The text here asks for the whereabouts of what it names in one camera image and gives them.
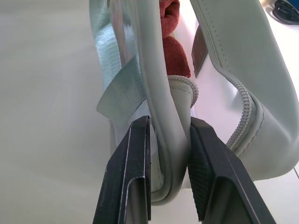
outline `white leather bag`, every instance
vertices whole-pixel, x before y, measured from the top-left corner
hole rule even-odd
[[[242,100],[227,145],[253,180],[288,172],[299,160],[299,104],[259,1],[190,2],[213,66]],[[152,117],[158,152],[151,171],[158,184],[151,198],[166,203],[185,176],[198,91],[191,81],[166,75],[158,1],[90,0],[90,16],[106,89],[98,111],[111,119],[114,147],[131,121]]]

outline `stitched seam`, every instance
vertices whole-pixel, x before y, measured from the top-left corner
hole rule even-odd
[[[262,105],[262,109],[263,109],[263,120],[258,128],[258,130],[256,131],[256,134],[253,136],[253,138],[251,139],[251,141],[247,144],[247,146],[244,148],[243,152],[239,155],[239,157],[247,150],[248,146],[252,143],[252,141],[256,138],[258,132],[261,130],[261,127],[263,125],[263,121],[265,120],[265,110],[263,108],[263,105]]]
[[[211,18],[210,14],[209,14],[209,11],[208,11],[207,8],[206,8],[205,2],[204,2],[203,0],[201,0],[201,1],[202,1],[202,3],[203,3],[204,6],[205,6],[207,15],[209,16],[210,21],[211,21],[211,24],[212,24],[213,29],[214,29],[214,32],[216,33],[216,37],[217,37],[217,40],[218,40],[218,42],[219,42],[220,49],[221,49],[221,51],[222,51],[222,54],[223,54],[225,63],[226,63],[226,65],[227,65],[227,67],[228,67],[228,71],[231,72],[230,67],[229,67],[229,65],[228,65],[228,62],[227,62],[227,60],[226,60],[226,57],[225,57],[225,55],[224,55],[224,51],[223,51],[222,46],[221,46],[220,38],[219,38],[219,36],[218,36],[218,34],[217,34],[217,32],[216,32],[216,28],[215,28],[215,26],[214,26],[214,24],[213,24],[212,18]]]

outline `zipper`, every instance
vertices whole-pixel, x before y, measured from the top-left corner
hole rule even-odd
[[[190,0],[200,28],[202,29],[211,62],[215,69],[239,91],[243,101],[243,112],[239,125],[226,143],[226,145],[234,152],[237,150],[239,143],[246,137],[250,129],[250,124],[255,117],[254,111],[256,111],[256,105],[245,86],[236,77],[221,67],[212,34],[210,33],[207,21],[205,20],[198,1],[199,0]]]

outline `red fabric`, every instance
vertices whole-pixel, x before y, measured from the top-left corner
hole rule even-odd
[[[190,77],[191,72],[182,45],[170,34],[178,25],[179,1],[161,0],[160,17],[167,75]]]

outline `red towel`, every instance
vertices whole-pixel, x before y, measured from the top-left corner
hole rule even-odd
[[[182,45],[170,34],[178,25],[179,1],[161,0],[160,17],[167,75],[190,77],[191,72]]]

